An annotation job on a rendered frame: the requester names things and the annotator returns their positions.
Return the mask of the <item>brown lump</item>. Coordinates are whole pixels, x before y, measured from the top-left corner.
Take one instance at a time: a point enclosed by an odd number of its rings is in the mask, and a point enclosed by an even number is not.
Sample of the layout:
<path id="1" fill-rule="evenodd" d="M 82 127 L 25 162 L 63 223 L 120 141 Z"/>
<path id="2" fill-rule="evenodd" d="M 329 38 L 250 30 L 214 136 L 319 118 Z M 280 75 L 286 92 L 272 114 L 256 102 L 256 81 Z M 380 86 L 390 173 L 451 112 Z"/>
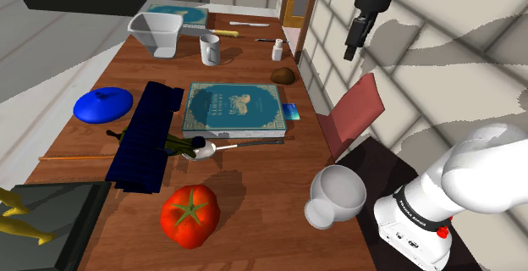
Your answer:
<path id="1" fill-rule="evenodd" d="M 270 80 L 280 85 L 291 85 L 295 83 L 296 76 L 292 69 L 288 67 L 282 67 L 279 69 L 275 69 L 272 72 Z"/>

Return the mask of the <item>small blue card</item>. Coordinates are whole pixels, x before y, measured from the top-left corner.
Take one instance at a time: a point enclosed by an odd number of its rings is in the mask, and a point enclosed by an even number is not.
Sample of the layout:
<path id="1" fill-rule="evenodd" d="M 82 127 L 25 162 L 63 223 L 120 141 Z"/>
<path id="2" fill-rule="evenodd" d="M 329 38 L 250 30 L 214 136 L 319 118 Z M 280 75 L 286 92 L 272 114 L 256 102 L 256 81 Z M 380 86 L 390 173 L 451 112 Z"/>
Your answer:
<path id="1" fill-rule="evenodd" d="M 298 108 L 294 103 L 284 103 L 282 108 L 285 120 L 300 120 Z"/>

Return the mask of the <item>dark robot stand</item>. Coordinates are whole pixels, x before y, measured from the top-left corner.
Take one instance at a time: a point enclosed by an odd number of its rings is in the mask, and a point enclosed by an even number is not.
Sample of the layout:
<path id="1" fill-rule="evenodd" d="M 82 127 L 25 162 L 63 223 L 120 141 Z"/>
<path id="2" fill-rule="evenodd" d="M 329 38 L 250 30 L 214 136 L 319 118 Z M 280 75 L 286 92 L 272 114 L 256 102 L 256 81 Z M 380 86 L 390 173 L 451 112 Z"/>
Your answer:
<path id="1" fill-rule="evenodd" d="M 372 137 L 338 161 L 355 171 L 366 186 L 366 203 L 356 216 L 377 271 L 422 271 L 378 234 L 375 201 L 412 181 L 416 171 Z"/>

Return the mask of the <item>large teal book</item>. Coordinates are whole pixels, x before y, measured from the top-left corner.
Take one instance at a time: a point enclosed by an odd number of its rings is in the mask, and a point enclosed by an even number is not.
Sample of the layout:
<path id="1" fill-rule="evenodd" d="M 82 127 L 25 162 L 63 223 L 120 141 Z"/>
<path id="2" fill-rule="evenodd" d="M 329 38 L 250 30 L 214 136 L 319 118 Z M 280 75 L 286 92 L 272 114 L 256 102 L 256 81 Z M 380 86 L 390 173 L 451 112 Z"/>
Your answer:
<path id="1" fill-rule="evenodd" d="M 185 138 L 281 138 L 287 125 L 278 87 L 193 82 L 181 131 Z"/>

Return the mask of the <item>white mug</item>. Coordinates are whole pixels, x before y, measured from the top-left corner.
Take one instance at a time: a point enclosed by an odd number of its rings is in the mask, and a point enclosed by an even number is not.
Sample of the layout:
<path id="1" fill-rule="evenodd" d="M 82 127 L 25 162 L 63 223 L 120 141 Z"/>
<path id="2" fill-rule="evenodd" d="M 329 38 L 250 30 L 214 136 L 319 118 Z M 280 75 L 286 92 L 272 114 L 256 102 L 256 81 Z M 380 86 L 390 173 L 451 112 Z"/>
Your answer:
<path id="1" fill-rule="evenodd" d="M 220 63 L 220 39 L 212 34 L 200 36 L 201 61 L 206 66 Z"/>

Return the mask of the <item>white footed bowl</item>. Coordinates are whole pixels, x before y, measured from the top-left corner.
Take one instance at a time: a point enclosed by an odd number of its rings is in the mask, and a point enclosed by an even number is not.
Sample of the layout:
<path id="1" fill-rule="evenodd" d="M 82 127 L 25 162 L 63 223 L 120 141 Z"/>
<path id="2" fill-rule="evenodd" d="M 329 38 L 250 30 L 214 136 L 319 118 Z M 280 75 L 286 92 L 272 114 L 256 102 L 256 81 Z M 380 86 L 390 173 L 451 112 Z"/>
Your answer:
<path id="1" fill-rule="evenodd" d="M 365 202 L 366 186 L 361 177 L 342 165 L 329 165 L 311 182 L 305 218 L 314 228 L 327 230 L 336 222 L 354 218 Z"/>

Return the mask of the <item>brown wooden table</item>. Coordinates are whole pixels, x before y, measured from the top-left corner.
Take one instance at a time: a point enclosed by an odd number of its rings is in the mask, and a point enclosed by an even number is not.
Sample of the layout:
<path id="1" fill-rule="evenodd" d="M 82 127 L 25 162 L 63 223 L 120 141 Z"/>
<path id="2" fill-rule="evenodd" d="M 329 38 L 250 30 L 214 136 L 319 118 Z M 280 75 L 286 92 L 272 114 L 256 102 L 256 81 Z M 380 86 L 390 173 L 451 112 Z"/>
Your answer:
<path id="1" fill-rule="evenodd" d="M 230 21 L 267 27 L 230 25 Z M 283 36 L 275 18 L 210 13 L 222 37 L 221 62 L 201 62 L 196 37 L 182 36 L 173 59 L 153 58 L 129 37 L 97 85 L 140 94 L 154 80 L 188 88 L 194 81 L 267 83 L 278 68 L 271 42 Z M 279 88 L 294 103 L 300 120 L 287 124 L 280 146 L 237 147 L 191 162 L 171 158 L 157 194 L 111 190 L 80 262 L 79 271 L 377 271 L 355 220 L 317 230 L 304 207 L 314 176 L 333 163 L 302 80 Z M 165 201 L 185 185 L 203 184 L 216 195 L 222 215 L 205 243 L 186 250 L 165 236 L 159 223 Z"/>

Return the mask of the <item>white square bowl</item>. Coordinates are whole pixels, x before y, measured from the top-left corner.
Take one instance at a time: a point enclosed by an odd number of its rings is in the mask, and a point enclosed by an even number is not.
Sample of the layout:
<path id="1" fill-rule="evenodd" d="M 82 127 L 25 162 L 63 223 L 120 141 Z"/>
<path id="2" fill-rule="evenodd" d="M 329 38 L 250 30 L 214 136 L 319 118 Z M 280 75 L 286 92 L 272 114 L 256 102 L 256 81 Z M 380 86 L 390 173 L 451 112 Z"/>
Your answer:
<path id="1" fill-rule="evenodd" d="M 179 14 L 143 12 L 132 18 L 127 30 L 152 57 L 173 58 L 183 23 Z"/>

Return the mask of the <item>olive green and black tool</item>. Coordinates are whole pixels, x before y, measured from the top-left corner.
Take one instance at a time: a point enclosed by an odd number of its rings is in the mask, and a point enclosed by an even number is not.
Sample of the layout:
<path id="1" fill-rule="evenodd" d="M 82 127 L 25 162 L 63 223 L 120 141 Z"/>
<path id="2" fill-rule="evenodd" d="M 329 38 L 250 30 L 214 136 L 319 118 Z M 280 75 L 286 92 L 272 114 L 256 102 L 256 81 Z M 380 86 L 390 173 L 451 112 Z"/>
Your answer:
<path id="1" fill-rule="evenodd" d="M 106 130 L 106 135 L 118 140 L 117 154 L 130 158 L 171 157 L 187 154 L 195 157 L 195 149 L 206 145 L 203 136 L 178 138 L 164 130 L 130 129 L 125 127 L 120 133 Z"/>

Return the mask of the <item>dark blue ribbed slab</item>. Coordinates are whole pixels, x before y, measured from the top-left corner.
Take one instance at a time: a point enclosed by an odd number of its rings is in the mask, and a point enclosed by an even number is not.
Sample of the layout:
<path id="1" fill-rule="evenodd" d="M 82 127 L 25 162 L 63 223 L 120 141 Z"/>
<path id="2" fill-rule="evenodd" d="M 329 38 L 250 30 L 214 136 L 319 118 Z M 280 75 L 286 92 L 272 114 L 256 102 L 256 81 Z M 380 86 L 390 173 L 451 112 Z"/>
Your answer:
<path id="1" fill-rule="evenodd" d="M 150 81 L 139 100 L 124 138 L 107 172 L 106 181 L 125 192 L 158 193 L 168 155 L 164 151 L 173 114 L 184 90 Z"/>

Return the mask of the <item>red tomato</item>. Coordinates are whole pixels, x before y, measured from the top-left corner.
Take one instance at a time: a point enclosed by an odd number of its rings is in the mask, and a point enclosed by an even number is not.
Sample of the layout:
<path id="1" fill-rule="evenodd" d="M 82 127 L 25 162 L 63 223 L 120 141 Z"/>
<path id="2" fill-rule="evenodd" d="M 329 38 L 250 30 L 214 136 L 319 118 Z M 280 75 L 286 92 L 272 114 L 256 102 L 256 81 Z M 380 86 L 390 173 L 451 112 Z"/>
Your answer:
<path id="1" fill-rule="evenodd" d="M 163 204 L 160 225 L 165 235 L 185 249 L 201 246 L 220 219 L 217 197 L 205 185 L 186 185 Z"/>

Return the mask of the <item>blue round lid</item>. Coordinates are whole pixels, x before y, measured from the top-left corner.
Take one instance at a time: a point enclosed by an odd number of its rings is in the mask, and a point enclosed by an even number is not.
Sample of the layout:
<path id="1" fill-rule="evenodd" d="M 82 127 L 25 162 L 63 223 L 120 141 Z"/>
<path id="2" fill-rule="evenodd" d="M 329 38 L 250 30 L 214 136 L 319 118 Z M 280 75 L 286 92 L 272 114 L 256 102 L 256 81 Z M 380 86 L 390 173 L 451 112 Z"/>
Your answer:
<path id="1" fill-rule="evenodd" d="M 133 102 L 132 94 L 125 89 L 103 87 L 80 97 L 74 105 L 73 115 L 88 124 L 104 124 L 123 117 Z"/>

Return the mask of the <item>orange wooden stick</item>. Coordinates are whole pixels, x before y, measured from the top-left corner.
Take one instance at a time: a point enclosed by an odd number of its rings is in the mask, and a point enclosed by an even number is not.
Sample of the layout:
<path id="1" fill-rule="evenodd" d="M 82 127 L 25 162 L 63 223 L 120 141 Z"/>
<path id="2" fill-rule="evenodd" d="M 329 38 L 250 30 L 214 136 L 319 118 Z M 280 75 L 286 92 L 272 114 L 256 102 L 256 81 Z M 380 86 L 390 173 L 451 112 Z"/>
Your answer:
<path id="1" fill-rule="evenodd" d="M 67 156 L 45 156 L 39 157 L 39 161 L 68 161 L 68 160 L 96 160 L 114 158 L 115 154 L 105 155 L 67 155 Z"/>

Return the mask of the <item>dark grey box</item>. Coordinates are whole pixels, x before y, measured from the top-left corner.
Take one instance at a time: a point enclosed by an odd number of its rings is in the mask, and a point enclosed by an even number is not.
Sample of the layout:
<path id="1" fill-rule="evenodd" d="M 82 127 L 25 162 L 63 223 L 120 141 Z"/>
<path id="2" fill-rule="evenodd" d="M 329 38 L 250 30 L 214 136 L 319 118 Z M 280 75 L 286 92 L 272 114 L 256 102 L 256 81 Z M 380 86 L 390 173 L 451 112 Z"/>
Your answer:
<path id="1" fill-rule="evenodd" d="M 0 271 L 77 271 L 110 187 L 106 181 L 15 186 L 30 212 L 13 219 L 57 237 L 40 246 L 0 232 Z"/>

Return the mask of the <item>yellow figure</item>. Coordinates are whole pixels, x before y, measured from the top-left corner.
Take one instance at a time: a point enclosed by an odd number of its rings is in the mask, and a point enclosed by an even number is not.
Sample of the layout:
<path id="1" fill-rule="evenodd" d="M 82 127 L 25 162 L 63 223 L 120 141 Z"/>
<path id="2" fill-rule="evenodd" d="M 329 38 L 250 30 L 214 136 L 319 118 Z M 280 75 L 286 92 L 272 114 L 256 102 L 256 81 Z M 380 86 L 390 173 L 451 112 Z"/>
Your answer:
<path id="1" fill-rule="evenodd" d="M 35 238 L 38 240 L 39 246 L 57 238 L 57 235 L 53 232 L 43 232 L 23 220 L 10 218 L 13 215 L 23 215 L 30 212 L 30 209 L 22 202 L 19 194 L 0 187 L 0 202 L 9 207 L 9 210 L 0 216 L 0 232 Z"/>

